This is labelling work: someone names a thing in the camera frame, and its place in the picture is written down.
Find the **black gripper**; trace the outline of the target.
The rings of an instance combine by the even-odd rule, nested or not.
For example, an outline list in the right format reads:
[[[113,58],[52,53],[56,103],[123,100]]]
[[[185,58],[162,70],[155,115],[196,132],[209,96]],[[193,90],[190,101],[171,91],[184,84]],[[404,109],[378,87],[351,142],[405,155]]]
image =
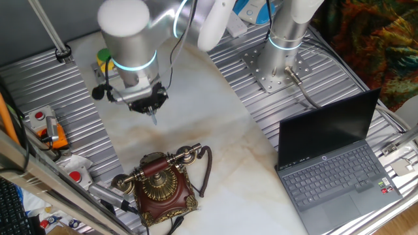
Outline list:
[[[162,86],[162,83],[157,83],[153,86],[152,94],[149,97],[130,102],[129,110],[141,114],[150,114],[151,112],[156,113],[168,97],[167,90]]]

